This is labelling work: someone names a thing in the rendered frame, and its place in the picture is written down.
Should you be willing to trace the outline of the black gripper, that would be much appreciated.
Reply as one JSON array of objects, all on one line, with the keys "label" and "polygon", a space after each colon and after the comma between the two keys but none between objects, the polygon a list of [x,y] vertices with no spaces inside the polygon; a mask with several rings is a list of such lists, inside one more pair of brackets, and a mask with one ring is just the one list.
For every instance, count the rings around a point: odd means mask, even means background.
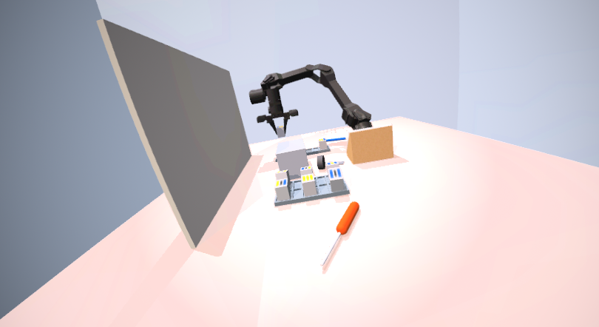
[{"label": "black gripper", "polygon": [[[264,122],[265,120],[267,121],[266,123],[269,123],[271,125],[271,127],[274,129],[275,133],[277,134],[277,130],[274,124],[274,120],[272,120],[273,118],[279,118],[279,117],[284,117],[283,121],[284,121],[284,131],[286,133],[286,125],[288,122],[288,119],[290,119],[289,116],[293,117],[293,116],[297,116],[299,115],[298,110],[297,109],[290,109],[289,112],[283,112],[282,109],[282,103],[281,103],[281,99],[280,100],[276,100],[276,101],[268,101],[268,105],[269,105],[269,109],[271,114],[270,115],[261,115],[257,117],[257,123],[260,122]],[[279,115],[279,114],[282,115]]]}]

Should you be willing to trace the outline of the orange-handled screwdriver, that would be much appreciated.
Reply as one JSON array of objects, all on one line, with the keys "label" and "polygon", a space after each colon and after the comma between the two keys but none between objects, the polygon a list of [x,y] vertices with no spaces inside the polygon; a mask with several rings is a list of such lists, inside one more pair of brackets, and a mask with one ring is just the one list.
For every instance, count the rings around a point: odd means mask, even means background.
[{"label": "orange-handled screwdriver", "polygon": [[330,245],[328,251],[326,252],[324,258],[322,259],[322,261],[320,263],[321,266],[323,266],[325,264],[326,260],[328,259],[328,256],[332,252],[340,235],[345,235],[348,232],[358,211],[359,211],[359,204],[355,201],[351,202],[350,205],[348,206],[347,210],[345,211],[344,215],[342,216],[342,219],[340,220],[340,222],[338,223],[338,225],[336,227],[336,230],[338,233],[337,233],[333,243]]}]

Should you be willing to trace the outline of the dark grey cylinder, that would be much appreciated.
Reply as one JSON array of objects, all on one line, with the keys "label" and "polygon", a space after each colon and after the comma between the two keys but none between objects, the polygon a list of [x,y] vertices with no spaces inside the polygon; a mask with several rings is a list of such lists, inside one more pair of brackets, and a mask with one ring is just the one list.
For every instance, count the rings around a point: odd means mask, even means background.
[{"label": "dark grey cylinder", "polygon": [[317,156],[317,167],[318,169],[325,169],[325,157],[324,155]]}]

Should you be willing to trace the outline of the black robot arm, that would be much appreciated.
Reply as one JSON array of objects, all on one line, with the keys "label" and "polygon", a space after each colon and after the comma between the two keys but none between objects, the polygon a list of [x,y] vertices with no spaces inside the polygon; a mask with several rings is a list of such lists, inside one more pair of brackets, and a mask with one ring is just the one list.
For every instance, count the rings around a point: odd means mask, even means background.
[{"label": "black robot arm", "polygon": [[[319,76],[314,73],[319,70]],[[259,104],[268,101],[280,99],[280,91],[285,84],[290,84],[304,78],[311,78],[318,84],[327,87],[337,103],[342,108],[341,118],[353,130],[372,128],[370,121],[371,114],[364,111],[358,104],[352,103],[347,94],[336,81],[336,76],[332,67],[324,64],[308,64],[303,68],[291,70],[286,73],[270,73],[261,82],[261,88],[250,90],[249,98],[251,104]]]}]

